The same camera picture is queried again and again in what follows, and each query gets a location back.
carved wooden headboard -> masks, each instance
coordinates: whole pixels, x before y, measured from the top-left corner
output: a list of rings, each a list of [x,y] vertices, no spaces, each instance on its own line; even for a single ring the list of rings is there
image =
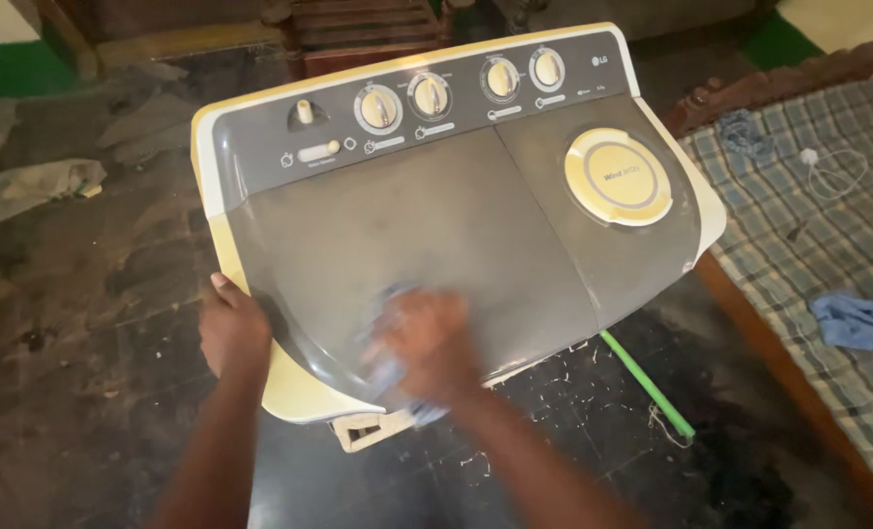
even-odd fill
[[[748,75],[723,86],[716,77],[676,102],[662,118],[668,132],[681,138],[738,108],[754,109],[833,85],[861,81],[873,75],[873,42],[853,50],[806,59],[798,66]]]

control panel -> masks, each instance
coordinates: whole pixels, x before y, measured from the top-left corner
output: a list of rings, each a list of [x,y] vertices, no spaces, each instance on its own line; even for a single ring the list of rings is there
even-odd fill
[[[317,79],[307,90],[267,94],[222,112],[212,136],[226,207],[396,150],[629,94],[634,82],[624,42],[606,29],[487,44],[435,52],[418,66]]]

white cable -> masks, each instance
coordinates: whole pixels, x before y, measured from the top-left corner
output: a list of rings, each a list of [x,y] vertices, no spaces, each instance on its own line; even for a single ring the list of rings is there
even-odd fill
[[[818,162],[821,162],[822,160],[824,160],[826,158],[830,158],[832,156],[837,156],[838,154],[842,154],[844,152],[850,152],[853,155],[860,158],[860,161],[864,163],[864,170],[859,175],[857,175],[856,178],[854,178],[852,181],[850,181],[851,183],[847,187],[845,187],[843,189],[838,189],[837,187],[831,186],[828,183],[828,179],[826,178],[826,176],[831,175],[832,177],[837,179],[839,182],[848,181],[848,177],[846,175],[842,176],[839,173],[836,173],[834,171],[829,171],[827,169],[818,169],[815,166],[818,165]],[[864,154],[862,154],[861,152],[859,152],[857,150],[853,150],[853,149],[835,150],[834,152],[830,152],[822,157],[819,157],[818,153],[815,152],[815,150],[806,149],[806,150],[802,150],[800,157],[802,158],[802,162],[804,164],[808,165],[808,180],[807,180],[808,181],[808,190],[811,191],[811,193],[813,195],[816,195],[818,198],[822,198],[825,200],[834,200],[837,198],[842,198],[844,195],[847,195],[849,192],[851,192],[851,190],[854,188],[854,186],[857,186],[857,184],[860,182],[860,179],[864,178],[864,175],[867,174],[867,169],[869,168],[869,164],[867,163],[867,157]],[[819,191],[818,189],[815,188],[815,184],[813,182],[814,182],[814,179],[816,179],[816,177],[817,177],[818,183],[823,188],[829,190],[831,192],[831,194],[825,195],[821,191]]]

wooden bed frame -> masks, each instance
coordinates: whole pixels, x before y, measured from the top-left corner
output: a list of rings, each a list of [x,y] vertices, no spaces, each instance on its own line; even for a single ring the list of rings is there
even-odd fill
[[[810,58],[792,68],[754,73],[727,86],[719,79],[711,78],[706,86],[694,89],[676,102],[662,121],[674,138],[681,138],[692,129],[713,122],[738,108],[759,108],[771,102],[871,76],[873,42],[867,42],[851,51]],[[704,253],[698,260],[695,272],[802,411],[820,441],[842,464],[857,488],[858,502],[865,507],[864,512],[870,513],[873,518],[873,471],[838,426],[818,393],[808,384],[777,334],[753,309],[710,252]]]

dirty floor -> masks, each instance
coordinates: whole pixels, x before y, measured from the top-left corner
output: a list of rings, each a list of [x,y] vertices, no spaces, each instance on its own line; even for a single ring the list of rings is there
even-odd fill
[[[727,40],[633,51],[658,114],[710,75],[752,70]],[[93,141],[153,90],[202,104],[282,83],[256,53],[193,59],[180,82],[134,73],[20,104],[0,168],[93,157],[109,176],[93,198],[0,223],[1,529],[137,527],[178,461],[215,383],[195,326],[217,259],[186,149],[125,167]],[[611,331],[697,427],[693,446],[650,421],[599,339],[497,392],[656,527],[862,526],[841,473],[694,277]],[[522,526],[446,420],[347,455],[327,426],[263,413],[255,480],[251,528]]]

